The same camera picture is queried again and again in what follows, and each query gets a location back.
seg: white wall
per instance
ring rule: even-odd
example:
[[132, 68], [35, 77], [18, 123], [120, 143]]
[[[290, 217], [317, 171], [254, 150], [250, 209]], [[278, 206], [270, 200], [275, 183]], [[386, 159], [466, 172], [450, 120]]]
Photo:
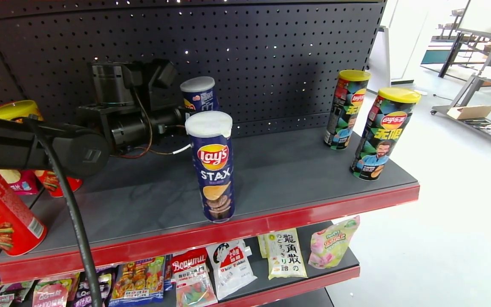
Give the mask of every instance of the white wall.
[[413, 80], [446, 0], [388, 0], [381, 24], [390, 29], [392, 81]]

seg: yellow lid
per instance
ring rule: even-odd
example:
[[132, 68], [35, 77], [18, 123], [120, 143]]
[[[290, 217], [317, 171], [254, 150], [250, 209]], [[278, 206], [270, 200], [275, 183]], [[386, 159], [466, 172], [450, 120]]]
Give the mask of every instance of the yellow lid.
[[8, 103], [0, 107], [0, 119], [12, 120], [16, 117], [27, 117], [30, 114], [39, 114], [37, 104], [33, 100], [22, 100]]
[[417, 92], [402, 87], [381, 87], [378, 95], [395, 102], [417, 103], [422, 97]]
[[370, 73], [362, 70], [343, 70], [339, 72], [338, 77], [354, 82], [367, 81], [370, 79]]

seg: cardboard box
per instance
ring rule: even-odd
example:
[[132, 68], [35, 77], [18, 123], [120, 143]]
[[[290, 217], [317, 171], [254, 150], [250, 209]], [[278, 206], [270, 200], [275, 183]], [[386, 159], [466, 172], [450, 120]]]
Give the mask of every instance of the cardboard box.
[[487, 117], [490, 112], [491, 105], [472, 105], [470, 107], [452, 107], [446, 114], [457, 120], [468, 120]]

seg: man printed on can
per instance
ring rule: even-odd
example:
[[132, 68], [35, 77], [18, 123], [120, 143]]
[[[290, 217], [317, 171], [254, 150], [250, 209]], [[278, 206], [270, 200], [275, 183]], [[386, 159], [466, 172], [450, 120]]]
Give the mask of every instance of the man printed on can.
[[387, 155], [390, 152], [391, 142], [382, 141], [376, 146], [376, 154], [364, 156], [363, 159], [357, 161], [356, 167], [363, 169], [364, 165], [367, 166], [379, 166], [384, 165], [390, 159]]
[[348, 126], [336, 132], [335, 137], [333, 137], [333, 142], [338, 142], [340, 139], [347, 138], [353, 132], [353, 126], [355, 125], [355, 121], [357, 120], [357, 115], [352, 115], [349, 117]]

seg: red shelf edge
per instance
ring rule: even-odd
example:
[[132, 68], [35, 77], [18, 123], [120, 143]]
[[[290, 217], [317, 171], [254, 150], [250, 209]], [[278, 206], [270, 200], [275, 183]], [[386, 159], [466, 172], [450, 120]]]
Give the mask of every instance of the red shelf edge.
[[[352, 197], [347, 200], [317, 204], [261, 217], [231, 220], [191, 231], [93, 247], [92, 255], [96, 266], [121, 264], [158, 255], [167, 255], [192, 247], [253, 237], [270, 231], [296, 228], [343, 216], [397, 206], [417, 200], [418, 195], [419, 184], [415, 184], [392, 191]], [[4, 262], [0, 261], [0, 278], [4, 284], [80, 270], [83, 270], [83, 266], [78, 250], [39, 257], [33, 255], [31, 258], [16, 261], [12, 258], [5, 258]]]
[[343, 282], [352, 278], [358, 278], [360, 272], [360, 266], [354, 266], [353, 268], [319, 276], [317, 278], [309, 278], [304, 281], [288, 284], [287, 286], [281, 286], [260, 293], [255, 293], [254, 295], [248, 295], [245, 297], [233, 299], [232, 301], [218, 303], [216, 304], [216, 306], [252, 307], [265, 305], [273, 301], [278, 301], [280, 299], [294, 297], [295, 295], [301, 295], [306, 292], [314, 291], [319, 288], [329, 286], [330, 284], [336, 284], [337, 282]]

